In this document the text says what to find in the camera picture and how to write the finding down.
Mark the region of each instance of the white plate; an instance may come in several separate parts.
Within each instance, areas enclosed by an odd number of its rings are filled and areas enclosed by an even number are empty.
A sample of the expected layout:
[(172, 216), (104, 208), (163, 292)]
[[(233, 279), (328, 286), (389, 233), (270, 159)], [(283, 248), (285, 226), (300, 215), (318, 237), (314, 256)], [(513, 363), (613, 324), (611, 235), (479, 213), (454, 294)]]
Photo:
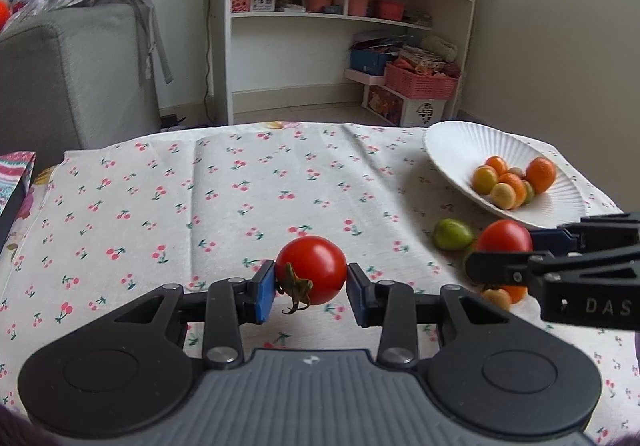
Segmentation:
[(492, 155), (501, 156), (511, 167), (527, 169), (538, 150), (500, 130), (466, 121), (444, 121), (434, 124), (424, 135), (424, 147), (440, 170), (456, 188), (470, 199), (499, 217), (517, 220), (528, 228), (554, 228), (568, 222), (579, 222), (586, 215), (584, 201), (574, 182), (558, 167), (556, 181), (531, 204), (513, 211), (497, 208), (488, 198), (471, 189), (474, 170)]

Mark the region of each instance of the blue box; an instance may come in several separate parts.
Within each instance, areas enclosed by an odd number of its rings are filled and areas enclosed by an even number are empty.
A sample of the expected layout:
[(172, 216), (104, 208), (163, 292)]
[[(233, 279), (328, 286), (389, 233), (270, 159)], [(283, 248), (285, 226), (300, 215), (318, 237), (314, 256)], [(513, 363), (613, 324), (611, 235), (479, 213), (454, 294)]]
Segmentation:
[(395, 59), (392, 54), (351, 49), (351, 68), (371, 76), (383, 76), (386, 63)]

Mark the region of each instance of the cherry print tablecloth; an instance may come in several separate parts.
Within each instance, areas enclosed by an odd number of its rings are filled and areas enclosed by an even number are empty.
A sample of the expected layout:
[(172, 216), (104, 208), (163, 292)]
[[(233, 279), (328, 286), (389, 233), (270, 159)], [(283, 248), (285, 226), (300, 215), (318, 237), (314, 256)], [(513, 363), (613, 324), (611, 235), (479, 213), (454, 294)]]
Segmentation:
[[(555, 148), (522, 139), (574, 178), (591, 213), (617, 211)], [(69, 152), (28, 202), (0, 256), (0, 400), (19, 410), (17, 375), (32, 352), (158, 285), (198, 291), (250, 277), (290, 239), (317, 234), (374, 280), (437, 293), (465, 280), (430, 243), (434, 223), (453, 216), (480, 230), (494, 220), (430, 164), (421, 129), (356, 124), (250, 124)], [(276, 298), (266, 324), (242, 328), (248, 352), (375, 352), (380, 330), (357, 327), (345, 293), (295, 316), (282, 314), (287, 303)], [(640, 428), (633, 333), (544, 323), (530, 297), (514, 312), (597, 363), (605, 384), (588, 427), (597, 442)], [(421, 354), (434, 354), (434, 326), (418, 330)], [(201, 339), (191, 326), (188, 354)]]

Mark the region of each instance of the green tomato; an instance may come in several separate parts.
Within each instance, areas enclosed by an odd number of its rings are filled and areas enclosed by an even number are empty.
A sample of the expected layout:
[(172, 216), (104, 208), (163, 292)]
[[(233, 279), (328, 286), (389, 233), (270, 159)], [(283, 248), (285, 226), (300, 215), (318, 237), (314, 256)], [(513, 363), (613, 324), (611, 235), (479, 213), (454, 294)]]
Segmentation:
[(474, 241), (474, 233), (460, 220), (442, 219), (435, 225), (432, 238), (442, 251), (461, 251)]

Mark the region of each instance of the sofa armrest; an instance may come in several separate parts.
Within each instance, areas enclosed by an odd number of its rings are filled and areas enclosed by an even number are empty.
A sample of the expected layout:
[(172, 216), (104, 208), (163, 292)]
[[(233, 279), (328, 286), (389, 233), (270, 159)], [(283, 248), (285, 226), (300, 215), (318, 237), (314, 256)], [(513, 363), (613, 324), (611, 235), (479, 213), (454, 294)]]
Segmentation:
[(35, 150), (41, 169), (60, 162), (65, 150), (157, 132), (141, 31), (131, 6), (104, 4), (48, 12), (3, 32), (0, 154)]

